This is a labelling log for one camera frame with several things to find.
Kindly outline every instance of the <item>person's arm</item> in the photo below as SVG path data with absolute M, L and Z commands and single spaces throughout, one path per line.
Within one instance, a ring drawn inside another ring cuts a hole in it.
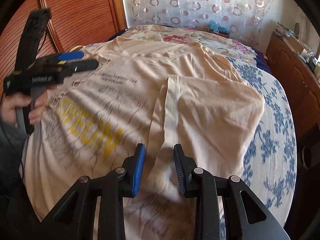
M 27 135 L 17 127 L 16 108 L 28 106 L 30 101 L 30 97 L 15 93 L 5 97 L 1 106 L 3 129 L 0 127 L 0 195 L 10 194 L 20 183 L 19 166 Z M 36 99 L 35 109 L 29 113 L 30 124 L 41 121 L 46 101 L 47 91 Z

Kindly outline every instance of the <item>blue floral pattern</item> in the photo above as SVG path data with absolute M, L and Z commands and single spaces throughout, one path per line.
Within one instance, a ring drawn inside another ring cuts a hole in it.
M 273 76 L 238 59 L 227 57 L 241 77 L 261 93 L 265 111 L 244 156 L 242 180 L 281 225 L 288 216 L 295 180 L 297 149 L 290 107 Z M 225 238 L 224 216 L 220 220 Z

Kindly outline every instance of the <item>pink floral pattern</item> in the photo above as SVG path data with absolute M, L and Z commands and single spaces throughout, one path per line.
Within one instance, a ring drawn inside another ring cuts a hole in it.
M 192 42 L 188 37 L 172 35 L 165 36 L 162 38 L 163 41 L 173 42 L 173 43 L 190 43 Z
M 243 54 L 246 54 L 246 55 L 251 53 L 252 49 L 247 47 L 247 46 L 245 46 L 245 45 L 243 45 L 241 42 L 235 41 L 235 40 L 232 40 L 232 42 L 233 42 L 233 44 L 227 46 L 227 49 L 239 50 Z
M 214 33 L 169 28 L 161 25 L 140 25 L 128 29 L 121 36 L 137 40 L 162 40 L 181 44 L 199 42 L 203 46 L 212 49 L 215 53 L 240 59 L 249 65 L 256 66 L 254 59 L 256 53 L 253 49 L 243 45 L 239 41 L 226 39 Z

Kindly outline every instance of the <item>metal screw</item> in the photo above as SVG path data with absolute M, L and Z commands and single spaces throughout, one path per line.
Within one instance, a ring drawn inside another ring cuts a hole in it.
M 196 174 L 202 174 L 202 173 L 203 173 L 203 169 L 201 169 L 201 168 L 195 168 L 193 171 L 194 171 Z
M 116 173 L 122 174 L 122 173 L 124 173 L 124 172 L 125 172 L 125 169 L 124 169 L 124 168 L 122 168 L 122 167 L 116 168 Z
M 81 182 L 81 183 L 85 183 L 85 182 L 87 182 L 89 180 L 89 177 L 88 176 L 81 176 L 80 178 L 79 178 L 79 181 Z
M 231 176 L 231 180 L 232 180 L 233 182 L 239 182 L 239 181 L 240 181 L 240 178 L 239 178 L 238 176 L 236 176 L 236 175 L 233 175 L 233 176 Z

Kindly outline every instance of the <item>box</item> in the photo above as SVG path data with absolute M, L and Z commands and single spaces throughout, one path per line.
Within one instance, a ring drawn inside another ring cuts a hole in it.
M 289 36 L 287 39 L 289 44 L 291 45 L 291 48 L 294 50 L 294 52 L 299 53 L 300 55 L 305 55 L 307 51 L 302 47 L 302 45 L 293 37 Z

